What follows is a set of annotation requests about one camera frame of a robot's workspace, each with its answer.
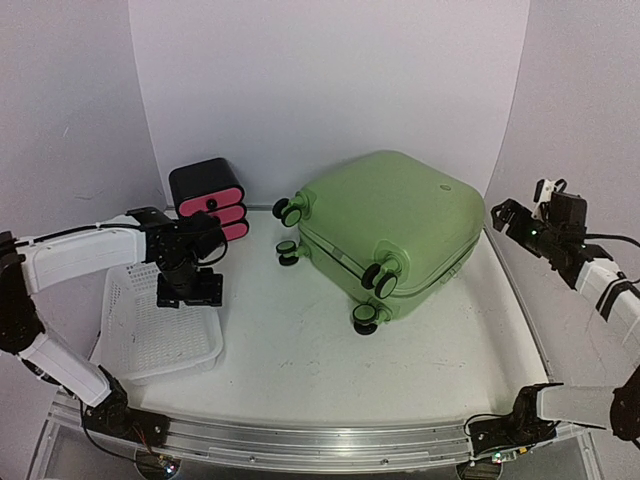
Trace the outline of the white perforated plastic basket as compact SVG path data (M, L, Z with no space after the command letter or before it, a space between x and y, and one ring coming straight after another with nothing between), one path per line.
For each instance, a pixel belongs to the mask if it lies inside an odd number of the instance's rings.
M212 370L224 342L212 307L156 305L153 264L106 273L99 364L121 382L144 386Z

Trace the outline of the green hard-shell suitcase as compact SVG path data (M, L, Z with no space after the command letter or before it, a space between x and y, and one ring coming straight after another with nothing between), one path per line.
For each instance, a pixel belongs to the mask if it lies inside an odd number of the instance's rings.
M376 151L278 200L272 214L298 231L276 245L280 265L308 259L352 300L354 330L371 335L460 270L480 239L485 203L473 186L417 159Z

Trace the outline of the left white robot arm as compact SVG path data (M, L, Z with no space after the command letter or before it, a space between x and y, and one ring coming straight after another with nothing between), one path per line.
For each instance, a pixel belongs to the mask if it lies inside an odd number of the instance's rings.
M114 437L134 428L127 395L113 373L76 353L37 311L33 295L115 267L154 265L159 310L222 303L216 259L228 251L220 222L206 213L172 219L155 207L40 237L1 234L1 350L43 372L86 406Z

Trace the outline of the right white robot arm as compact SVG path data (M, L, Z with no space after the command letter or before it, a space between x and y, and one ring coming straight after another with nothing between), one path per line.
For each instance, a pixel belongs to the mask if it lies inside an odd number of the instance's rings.
M530 211L507 199L491 209L495 230L526 251L549 262L567 286L585 299L592 311L629 340L639 326L639 288L623 273L598 240L633 240L622 235L590 234L586 201L553 193ZM620 386L571 386L547 383L521 389L503 425L514 443L524 443L543 423L560 422L607 430L614 437L639 444L639 371Z

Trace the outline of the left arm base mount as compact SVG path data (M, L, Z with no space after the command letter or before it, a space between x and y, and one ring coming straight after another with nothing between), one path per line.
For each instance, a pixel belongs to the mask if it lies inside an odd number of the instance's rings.
M91 433L136 442L152 449L165 445L171 423L166 415L131 407L110 411L84 408L81 419Z

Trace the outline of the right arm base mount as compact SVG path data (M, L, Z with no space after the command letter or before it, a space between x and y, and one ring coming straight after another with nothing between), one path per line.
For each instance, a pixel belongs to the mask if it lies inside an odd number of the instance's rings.
M516 400L508 414L477 414L464 424L474 457L553 440L559 421L542 420L533 400Z

